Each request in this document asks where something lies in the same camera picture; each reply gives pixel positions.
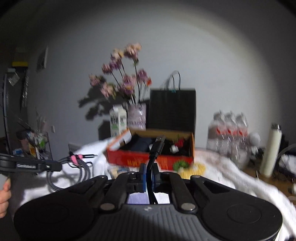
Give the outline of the person's left hand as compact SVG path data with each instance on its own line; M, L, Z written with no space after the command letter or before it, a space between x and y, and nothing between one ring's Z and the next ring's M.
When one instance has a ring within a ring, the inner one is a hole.
M11 198L11 179L7 178L5 181L2 190L0 191L0 218L6 216L9 199Z

